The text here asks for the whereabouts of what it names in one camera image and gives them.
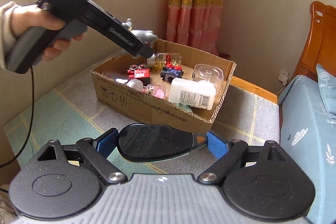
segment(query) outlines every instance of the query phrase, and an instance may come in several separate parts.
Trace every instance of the blue gripper pad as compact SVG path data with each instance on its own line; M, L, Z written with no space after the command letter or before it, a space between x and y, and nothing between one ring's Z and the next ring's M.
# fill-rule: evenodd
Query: blue gripper pad
M227 144L213 135L210 131L207 132L207 138L208 149L216 159L219 160L228 152Z
M103 157L107 158L117 147L118 134L119 132L116 128L111 128L95 139L92 146L102 154Z

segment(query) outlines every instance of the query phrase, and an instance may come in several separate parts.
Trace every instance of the clear plastic cup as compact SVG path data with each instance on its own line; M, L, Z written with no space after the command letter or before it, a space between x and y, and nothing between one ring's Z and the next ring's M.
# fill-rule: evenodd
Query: clear plastic cup
M220 68L206 64L197 64L192 77L195 82L202 80L210 81L216 88L216 94L221 91L221 82L224 80L224 74Z
M143 90L143 83L139 79L131 79L126 86L141 92Z

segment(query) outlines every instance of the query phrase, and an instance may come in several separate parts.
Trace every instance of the wall outlet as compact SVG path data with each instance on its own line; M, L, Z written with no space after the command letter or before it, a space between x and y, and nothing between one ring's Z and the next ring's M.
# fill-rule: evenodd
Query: wall outlet
M281 70L281 71L280 71L278 80L281 81L282 84L283 84L284 86L287 84L287 81L288 81L288 75L289 75L289 72L287 72L287 71L285 71L285 70Z
M284 69L282 69L282 70L280 71L280 75L285 75L286 77L288 77L289 72L288 72L288 71L285 71Z

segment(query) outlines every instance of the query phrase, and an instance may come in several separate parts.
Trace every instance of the sleeve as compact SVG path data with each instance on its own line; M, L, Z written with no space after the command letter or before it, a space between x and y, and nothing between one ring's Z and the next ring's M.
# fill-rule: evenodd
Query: sleeve
M5 55L13 47L16 37L11 30L11 17L18 5L11 1L0 7L0 67L6 70Z
M8 190L9 185L2 185L2 189ZM0 223L9 224L16 219L16 214L9 195L0 192Z

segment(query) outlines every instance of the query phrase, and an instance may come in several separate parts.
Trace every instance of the hand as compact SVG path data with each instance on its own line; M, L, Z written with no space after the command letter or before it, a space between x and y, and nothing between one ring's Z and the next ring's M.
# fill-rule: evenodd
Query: hand
M31 26L40 26L49 30L60 30L65 22L48 11L38 8L36 5L20 6L14 9L12 14L12 30L19 37ZM74 37L76 41L82 40L83 35ZM44 50L42 60L49 62L61 55L70 47L70 40L58 39L52 47Z

